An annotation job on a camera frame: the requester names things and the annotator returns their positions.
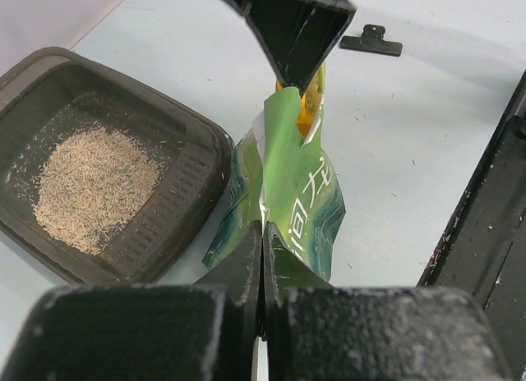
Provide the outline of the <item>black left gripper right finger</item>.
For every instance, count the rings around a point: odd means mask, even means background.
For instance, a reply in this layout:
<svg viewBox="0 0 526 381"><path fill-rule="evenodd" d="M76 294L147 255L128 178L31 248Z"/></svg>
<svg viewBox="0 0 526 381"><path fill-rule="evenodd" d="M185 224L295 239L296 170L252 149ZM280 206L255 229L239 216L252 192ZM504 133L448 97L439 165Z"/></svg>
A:
<svg viewBox="0 0 526 381"><path fill-rule="evenodd" d="M333 287L268 223L262 280L272 380L509 380L473 298L443 287Z"/></svg>

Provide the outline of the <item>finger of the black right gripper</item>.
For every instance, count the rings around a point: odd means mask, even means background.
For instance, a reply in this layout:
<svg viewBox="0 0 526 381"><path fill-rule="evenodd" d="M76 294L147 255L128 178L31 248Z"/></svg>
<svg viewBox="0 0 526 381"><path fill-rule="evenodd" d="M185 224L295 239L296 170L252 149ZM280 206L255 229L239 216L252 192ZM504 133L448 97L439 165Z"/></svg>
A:
<svg viewBox="0 0 526 381"><path fill-rule="evenodd" d="M244 18L278 82L306 90L351 23L350 0L223 0Z"/></svg>

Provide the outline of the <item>yellow plastic scoop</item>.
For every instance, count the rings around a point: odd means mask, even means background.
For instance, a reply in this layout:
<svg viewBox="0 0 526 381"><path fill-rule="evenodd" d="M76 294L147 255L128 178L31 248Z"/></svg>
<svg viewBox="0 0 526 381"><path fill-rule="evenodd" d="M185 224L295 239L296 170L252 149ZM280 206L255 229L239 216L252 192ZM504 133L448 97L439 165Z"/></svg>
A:
<svg viewBox="0 0 526 381"><path fill-rule="evenodd" d="M309 143L321 144L324 97L325 76L318 73L302 96L301 111L296 120L298 131L304 138L304 145Z"/></svg>

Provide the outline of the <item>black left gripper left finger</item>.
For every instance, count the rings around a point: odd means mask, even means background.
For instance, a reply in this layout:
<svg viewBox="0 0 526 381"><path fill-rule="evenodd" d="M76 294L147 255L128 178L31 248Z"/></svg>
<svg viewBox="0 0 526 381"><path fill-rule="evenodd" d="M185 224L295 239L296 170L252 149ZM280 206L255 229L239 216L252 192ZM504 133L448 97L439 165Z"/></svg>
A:
<svg viewBox="0 0 526 381"><path fill-rule="evenodd" d="M191 285L69 285L35 304L4 380L252 380L261 225Z"/></svg>

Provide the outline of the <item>green litter bag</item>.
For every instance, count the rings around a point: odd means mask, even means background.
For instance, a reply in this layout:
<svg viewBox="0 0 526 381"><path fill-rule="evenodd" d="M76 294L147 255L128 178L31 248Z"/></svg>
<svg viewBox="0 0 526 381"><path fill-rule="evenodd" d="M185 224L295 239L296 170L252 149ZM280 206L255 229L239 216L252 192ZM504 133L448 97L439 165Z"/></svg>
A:
<svg viewBox="0 0 526 381"><path fill-rule="evenodd" d="M239 244L253 221L273 223L284 247L329 280L335 238L345 215L334 166L321 144L303 144L295 87L275 86L235 146L228 207L202 262L212 269Z"/></svg>

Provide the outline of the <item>black bag clip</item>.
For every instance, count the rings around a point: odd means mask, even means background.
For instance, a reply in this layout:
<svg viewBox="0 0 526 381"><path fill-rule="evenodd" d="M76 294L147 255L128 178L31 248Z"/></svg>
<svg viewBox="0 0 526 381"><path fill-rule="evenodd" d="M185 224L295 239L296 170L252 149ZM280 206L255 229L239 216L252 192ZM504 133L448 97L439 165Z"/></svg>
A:
<svg viewBox="0 0 526 381"><path fill-rule="evenodd" d="M400 42L385 40L385 32L383 25L366 24L361 36L345 35L340 40L339 47L357 52L399 57L403 51L403 45Z"/></svg>

